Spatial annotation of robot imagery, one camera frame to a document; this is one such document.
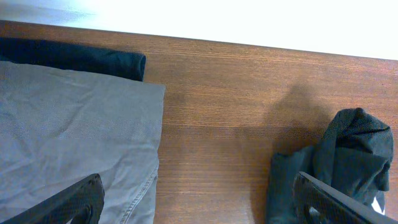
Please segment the folded grey shorts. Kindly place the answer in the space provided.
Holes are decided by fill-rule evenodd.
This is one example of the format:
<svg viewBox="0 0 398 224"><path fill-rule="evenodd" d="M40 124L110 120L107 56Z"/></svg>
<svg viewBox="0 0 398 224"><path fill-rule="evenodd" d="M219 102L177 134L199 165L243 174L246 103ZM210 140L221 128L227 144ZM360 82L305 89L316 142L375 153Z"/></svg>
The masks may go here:
<svg viewBox="0 0 398 224"><path fill-rule="evenodd" d="M1 62L1 220L99 174L101 223L152 223L165 87Z"/></svg>

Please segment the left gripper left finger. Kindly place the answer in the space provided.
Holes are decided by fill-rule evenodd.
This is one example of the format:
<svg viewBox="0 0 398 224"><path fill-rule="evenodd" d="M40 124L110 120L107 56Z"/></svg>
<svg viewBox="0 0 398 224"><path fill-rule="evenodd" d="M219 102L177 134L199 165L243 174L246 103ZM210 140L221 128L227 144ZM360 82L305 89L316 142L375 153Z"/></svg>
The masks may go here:
<svg viewBox="0 0 398 224"><path fill-rule="evenodd" d="M104 207L99 174L91 174L2 224L97 224Z"/></svg>

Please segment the dark blue folded garment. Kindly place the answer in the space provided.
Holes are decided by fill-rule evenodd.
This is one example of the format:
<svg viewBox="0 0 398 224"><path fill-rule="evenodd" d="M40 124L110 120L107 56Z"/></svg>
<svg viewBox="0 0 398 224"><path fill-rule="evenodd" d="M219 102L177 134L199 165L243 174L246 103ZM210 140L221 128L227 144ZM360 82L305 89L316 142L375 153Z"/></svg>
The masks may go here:
<svg viewBox="0 0 398 224"><path fill-rule="evenodd" d="M1 60L101 73L142 82L146 56L49 40L1 38Z"/></svg>

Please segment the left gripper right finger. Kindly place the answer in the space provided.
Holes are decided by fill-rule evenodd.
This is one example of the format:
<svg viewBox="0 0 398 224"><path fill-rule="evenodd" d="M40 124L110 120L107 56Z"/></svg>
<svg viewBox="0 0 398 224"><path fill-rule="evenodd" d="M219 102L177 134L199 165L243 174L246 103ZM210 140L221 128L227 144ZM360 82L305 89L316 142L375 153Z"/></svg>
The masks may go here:
<svg viewBox="0 0 398 224"><path fill-rule="evenodd" d="M295 176L293 198L300 223L397 224L305 172Z"/></svg>

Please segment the dark green Nike t-shirt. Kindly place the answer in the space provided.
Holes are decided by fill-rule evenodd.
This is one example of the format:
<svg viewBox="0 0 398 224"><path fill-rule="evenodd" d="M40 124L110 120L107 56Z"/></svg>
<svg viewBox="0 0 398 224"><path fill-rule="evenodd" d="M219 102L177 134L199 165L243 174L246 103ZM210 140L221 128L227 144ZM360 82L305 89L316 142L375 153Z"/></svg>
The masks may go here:
<svg viewBox="0 0 398 224"><path fill-rule="evenodd" d="M316 145L272 156L266 223L298 223L292 187L299 172L384 214L393 157L388 125L362 108L339 111Z"/></svg>

